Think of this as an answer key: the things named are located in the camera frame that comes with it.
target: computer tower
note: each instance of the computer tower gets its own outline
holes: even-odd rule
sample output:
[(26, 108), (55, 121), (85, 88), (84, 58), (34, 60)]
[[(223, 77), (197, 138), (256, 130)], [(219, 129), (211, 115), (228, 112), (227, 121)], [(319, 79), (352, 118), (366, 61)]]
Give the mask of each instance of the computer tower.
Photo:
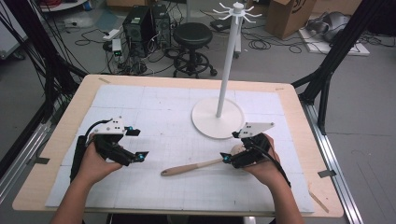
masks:
[(147, 57), (149, 41), (154, 37), (150, 8), (133, 6), (122, 26), (131, 55)]
[(157, 46), (159, 48), (169, 48), (171, 46), (171, 20), (166, 11), (166, 6), (163, 4), (153, 5), (151, 11)]

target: floor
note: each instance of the floor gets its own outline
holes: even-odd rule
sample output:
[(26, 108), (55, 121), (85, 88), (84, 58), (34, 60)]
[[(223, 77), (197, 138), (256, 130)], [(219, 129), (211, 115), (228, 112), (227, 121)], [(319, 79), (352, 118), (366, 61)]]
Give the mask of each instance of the floor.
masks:
[[(208, 24), (212, 19), (194, 10), (191, 20)], [(90, 73), (108, 72), (102, 44), (91, 42), (77, 46), (75, 41), (81, 34), (96, 27), (111, 30), (120, 27), (125, 12), (109, 11), (98, 6), (87, 15), (93, 20), (93, 27), (62, 31), (65, 45)], [(269, 36), (262, 25), (264, 18), (255, 19), (257, 24), (245, 24), (245, 33)], [(101, 40), (103, 34), (90, 33), (89, 38)], [(294, 34), (287, 43), (299, 43)], [(221, 79), (228, 34), (215, 33), (209, 49), (203, 52), (216, 67), (219, 74), (211, 77), (208, 72), (201, 78)], [(385, 38), (393, 44), (393, 38)], [(368, 57), (347, 56), (332, 78), (326, 118), (326, 131), (335, 156), (344, 172), (344, 177), (357, 204), (364, 223), (396, 223), (396, 48), (364, 44), (370, 51)], [(325, 55), (308, 53), (304, 45), (298, 45), (301, 52), (293, 53), (287, 46), (276, 46), (266, 50), (252, 49), (243, 38), (242, 53), (233, 60), (231, 80), (291, 83), (314, 72)], [(157, 52), (151, 60), (161, 57)], [(160, 71), (172, 63), (163, 58), (157, 63), (147, 62), (149, 73)], [(149, 76), (171, 77), (172, 69)], [(28, 59), (0, 61), (0, 158), (3, 158), (25, 125), (44, 101), (43, 89), (35, 70)], [(28, 213), (12, 209), (12, 201), (31, 167), (26, 166), (12, 191), (0, 204), (0, 223), (45, 223), (51, 213)], [(105, 223), (106, 216), (87, 214), (87, 223)], [(257, 223), (268, 223), (268, 218), (258, 217)], [(306, 223), (347, 223), (345, 217), (306, 218)]]

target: wooden spoon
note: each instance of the wooden spoon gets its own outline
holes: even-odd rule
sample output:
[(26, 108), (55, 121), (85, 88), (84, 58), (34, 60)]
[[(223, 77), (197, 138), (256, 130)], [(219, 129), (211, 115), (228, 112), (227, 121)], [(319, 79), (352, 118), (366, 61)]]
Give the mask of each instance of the wooden spoon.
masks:
[[(231, 155), (237, 154), (241, 151), (243, 151), (245, 148), (242, 145), (236, 145), (233, 147), (233, 149), (231, 150)], [(223, 159), (216, 159), (213, 161), (203, 161), (203, 162), (198, 162), (198, 163), (194, 163), (194, 164), (188, 164), (188, 165), (182, 165), (182, 166), (177, 166), (177, 167), (172, 167), (166, 170), (163, 170), (161, 172), (162, 176), (169, 176), (169, 175), (179, 175), (179, 174), (183, 174), (186, 173), (188, 171), (191, 170), (195, 170), (198, 168), (202, 168), (202, 167), (206, 167), (209, 165), (213, 165), (219, 162), (222, 162)]]

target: chair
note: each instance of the chair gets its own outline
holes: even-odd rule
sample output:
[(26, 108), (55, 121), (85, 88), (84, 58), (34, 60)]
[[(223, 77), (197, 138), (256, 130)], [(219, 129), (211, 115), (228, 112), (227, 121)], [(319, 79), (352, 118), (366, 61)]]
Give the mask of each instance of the chair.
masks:
[(201, 49), (210, 43), (213, 38), (212, 32), (207, 26), (198, 22), (187, 22), (179, 25), (174, 33), (175, 41), (182, 47), (182, 50), (174, 59), (174, 77), (177, 76), (177, 71), (185, 73), (189, 76), (204, 72), (207, 67), (210, 67), (210, 75), (212, 77), (218, 74), (218, 71), (209, 63), (207, 57), (196, 50)]

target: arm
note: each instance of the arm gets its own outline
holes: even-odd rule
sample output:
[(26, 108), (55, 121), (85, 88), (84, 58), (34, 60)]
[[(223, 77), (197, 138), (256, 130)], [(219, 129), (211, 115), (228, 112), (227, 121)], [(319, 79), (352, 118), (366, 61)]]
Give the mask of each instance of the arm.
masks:
[(91, 143), (84, 154), (76, 178), (67, 189), (50, 223), (80, 224), (84, 215), (85, 202), (92, 186), (121, 167), (119, 163), (106, 162)]
[[(274, 139), (266, 135), (274, 145)], [(277, 161), (279, 157), (271, 147), (269, 151)], [(276, 169), (275, 165), (270, 161), (260, 162), (255, 165), (244, 168), (245, 171), (253, 174), (260, 182), (268, 187), (274, 199), (276, 210), (276, 223), (304, 223), (303, 217), (298, 210), (297, 203), (294, 201), (293, 194), (283, 175)]]

